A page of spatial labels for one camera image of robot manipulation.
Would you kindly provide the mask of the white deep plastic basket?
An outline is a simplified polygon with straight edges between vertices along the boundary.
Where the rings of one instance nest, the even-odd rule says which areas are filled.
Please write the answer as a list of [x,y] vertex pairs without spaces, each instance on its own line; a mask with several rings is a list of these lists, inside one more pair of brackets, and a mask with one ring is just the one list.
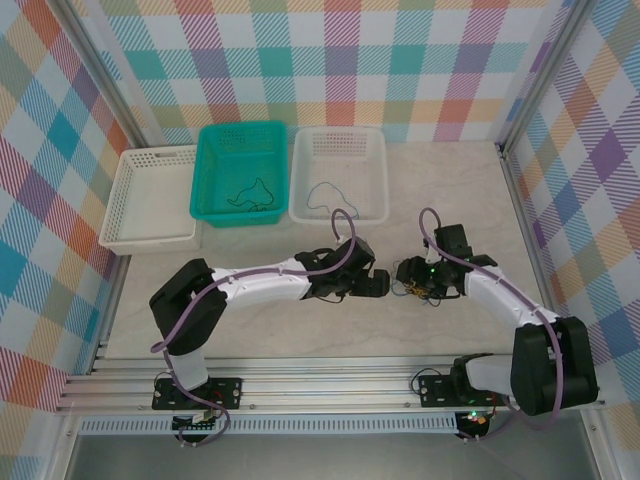
[[357,226],[384,223],[390,212],[386,143],[370,127],[308,127],[293,144],[288,214],[320,225],[342,209]]

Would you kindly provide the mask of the teal plastic basket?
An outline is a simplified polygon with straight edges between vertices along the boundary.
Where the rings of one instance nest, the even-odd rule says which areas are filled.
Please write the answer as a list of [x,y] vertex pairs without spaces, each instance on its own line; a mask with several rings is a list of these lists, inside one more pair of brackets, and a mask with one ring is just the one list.
[[252,121],[199,133],[189,212],[214,228],[277,224],[288,208],[286,125]]

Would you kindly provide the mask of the white shallow perforated basket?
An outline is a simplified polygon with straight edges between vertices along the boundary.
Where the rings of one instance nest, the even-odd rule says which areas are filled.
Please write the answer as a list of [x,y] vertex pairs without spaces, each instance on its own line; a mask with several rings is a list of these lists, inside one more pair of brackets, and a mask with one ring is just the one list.
[[124,151],[99,244],[118,256],[197,250],[201,223],[189,213],[196,147]]

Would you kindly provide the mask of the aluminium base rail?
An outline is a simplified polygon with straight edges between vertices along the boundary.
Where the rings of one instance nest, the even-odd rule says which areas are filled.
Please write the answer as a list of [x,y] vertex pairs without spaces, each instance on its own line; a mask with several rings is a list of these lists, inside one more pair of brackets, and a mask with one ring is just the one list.
[[[213,377],[243,381],[241,414],[414,413],[420,408],[409,381],[428,367],[446,372],[450,356],[211,358]],[[153,380],[162,358],[96,359],[86,375],[68,378],[60,415],[151,413]]]

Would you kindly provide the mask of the aluminium frame post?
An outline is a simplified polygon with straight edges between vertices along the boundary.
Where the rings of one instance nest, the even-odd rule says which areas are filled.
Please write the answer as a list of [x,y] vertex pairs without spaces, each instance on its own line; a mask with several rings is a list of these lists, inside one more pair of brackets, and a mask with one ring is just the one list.
[[99,0],[47,0],[136,147],[165,135]]
[[510,151],[524,134],[597,3],[598,0],[548,0],[490,129],[489,139],[498,152]]
[[74,448],[79,436],[83,417],[62,416],[56,431],[53,451],[47,465],[44,480],[65,480],[69,472]]

